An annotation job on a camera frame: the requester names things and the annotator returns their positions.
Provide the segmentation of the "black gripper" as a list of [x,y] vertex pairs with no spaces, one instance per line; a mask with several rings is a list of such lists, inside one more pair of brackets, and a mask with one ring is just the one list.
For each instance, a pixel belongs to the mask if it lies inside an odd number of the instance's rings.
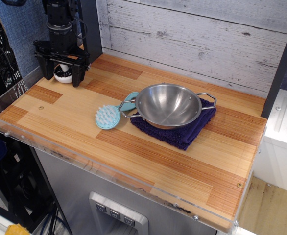
[[85,72],[89,69],[89,53],[79,48],[79,39],[75,23],[53,25],[47,23],[49,40],[33,42],[35,56],[43,73],[43,77],[51,80],[54,76],[54,63],[64,63],[72,66],[72,84],[78,87],[84,80]]

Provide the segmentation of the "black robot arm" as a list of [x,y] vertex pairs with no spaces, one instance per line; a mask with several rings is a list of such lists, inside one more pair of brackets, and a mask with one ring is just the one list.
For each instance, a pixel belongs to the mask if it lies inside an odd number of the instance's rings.
[[62,70],[72,79],[72,85],[78,87],[89,69],[90,54],[78,46],[78,40],[85,39],[77,34],[76,0],[44,0],[44,10],[48,18],[48,41],[34,41],[35,57],[39,62],[43,77],[47,80],[57,78],[57,71]]

